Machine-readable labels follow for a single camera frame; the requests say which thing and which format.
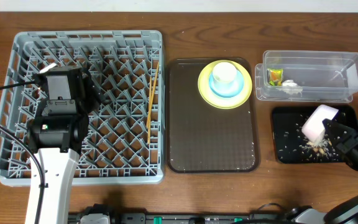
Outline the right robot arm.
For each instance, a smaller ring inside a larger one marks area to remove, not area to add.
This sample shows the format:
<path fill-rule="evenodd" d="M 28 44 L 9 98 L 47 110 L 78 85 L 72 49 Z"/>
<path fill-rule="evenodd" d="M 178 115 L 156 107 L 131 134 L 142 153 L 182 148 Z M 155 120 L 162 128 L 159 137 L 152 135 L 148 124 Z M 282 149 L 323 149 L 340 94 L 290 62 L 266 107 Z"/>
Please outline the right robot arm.
<path fill-rule="evenodd" d="M 325 133 L 332 147 L 341 159 L 353 170 L 358 171 L 358 132 L 331 119 L 323 119 Z M 293 223 L 353 223 L 358 224 L 358 196 L 334 207 L 328 213 L 312 207 L 299 207 L 292 210 L 287 219 Z"/>

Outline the white tissue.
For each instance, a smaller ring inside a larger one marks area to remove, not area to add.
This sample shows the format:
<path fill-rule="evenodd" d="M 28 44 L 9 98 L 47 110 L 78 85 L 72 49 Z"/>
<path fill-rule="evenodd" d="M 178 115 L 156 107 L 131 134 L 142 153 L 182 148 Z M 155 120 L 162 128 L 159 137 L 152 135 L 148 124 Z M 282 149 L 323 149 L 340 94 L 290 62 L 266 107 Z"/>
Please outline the white tissue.
<path fill-rule="evenodd" d="M 289 95 L 296 95 L 303 91 L 303 88 L 295 83 L 293 80 L 285 80 L 282 83 L 282 91 Z"/>

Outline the white cup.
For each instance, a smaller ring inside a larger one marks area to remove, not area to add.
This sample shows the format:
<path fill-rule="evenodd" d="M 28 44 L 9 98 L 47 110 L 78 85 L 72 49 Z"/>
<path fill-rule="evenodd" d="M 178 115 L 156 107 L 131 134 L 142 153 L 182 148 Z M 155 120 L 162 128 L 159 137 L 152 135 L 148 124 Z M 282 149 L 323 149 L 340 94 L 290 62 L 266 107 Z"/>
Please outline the white cup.
<path fill-rule="evenodd" d="M 213 67 L 212 79 L 214 89 L 219 92 L 229 92 L 236 88 L 236 67 L 229 62 L 219 62 Z"/>

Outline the yellow green snack wrapper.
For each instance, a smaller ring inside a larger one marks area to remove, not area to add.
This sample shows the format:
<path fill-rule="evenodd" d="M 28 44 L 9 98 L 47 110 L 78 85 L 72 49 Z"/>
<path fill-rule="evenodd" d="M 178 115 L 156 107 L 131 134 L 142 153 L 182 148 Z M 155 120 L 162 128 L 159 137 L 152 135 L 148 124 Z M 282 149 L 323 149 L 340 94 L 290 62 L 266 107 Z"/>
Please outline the yellow green snack wrapper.
<path fill-rule="evenodd" d="M 268 83 L 272 86 L 281 86 L 283 81 L 282 68 L 268 68 L 267 75 L 269 78 Z"/>

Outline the white bowl with food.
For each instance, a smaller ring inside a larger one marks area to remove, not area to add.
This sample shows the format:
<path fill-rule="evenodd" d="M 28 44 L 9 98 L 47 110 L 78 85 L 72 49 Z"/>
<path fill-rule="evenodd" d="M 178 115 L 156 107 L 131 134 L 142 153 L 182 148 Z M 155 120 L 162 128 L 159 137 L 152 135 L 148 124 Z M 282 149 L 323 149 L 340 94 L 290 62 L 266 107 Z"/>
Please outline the white bowl with food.
<path fill-rule="evenodd" d="M 325 135 L 324 119 L 332 120 L 339 110 L 327 105 L 319 105 L 303 125 L 301 132 L 312 143 L 319 143 Z"/>

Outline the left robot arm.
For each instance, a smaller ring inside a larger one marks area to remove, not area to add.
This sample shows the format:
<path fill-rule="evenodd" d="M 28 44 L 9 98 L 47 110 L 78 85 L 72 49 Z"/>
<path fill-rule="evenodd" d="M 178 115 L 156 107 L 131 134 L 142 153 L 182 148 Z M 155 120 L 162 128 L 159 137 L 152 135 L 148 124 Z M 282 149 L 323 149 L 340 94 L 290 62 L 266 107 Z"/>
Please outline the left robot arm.
<path fill-rule="evenodd" d="M 81 66 L 49 66 L 33 79 L 47 97 L 27 124 L 31 181 L 25 221 L 66 223 L 88 115 L 104 97 Z"/>

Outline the grey dishwasher rack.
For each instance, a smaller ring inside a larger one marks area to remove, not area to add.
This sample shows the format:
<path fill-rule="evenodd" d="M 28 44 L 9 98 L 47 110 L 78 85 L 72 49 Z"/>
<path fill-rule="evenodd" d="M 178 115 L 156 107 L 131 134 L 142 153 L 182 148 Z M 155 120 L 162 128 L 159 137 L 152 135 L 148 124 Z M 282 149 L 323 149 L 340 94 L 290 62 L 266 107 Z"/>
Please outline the grey dishwasher rack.
<path fill-rule="evenodd" d="M 20 32 L 0 100 L 0 125 L 21 141 L 45 92 L 32 75 L 55 63 L 87 68 L 105 97 L 89 116 L 74 185 L 157 184 L 164 177 L 163 39 L 157 30 Z M 160 62 L 147 144 L 149 81 Z"/>

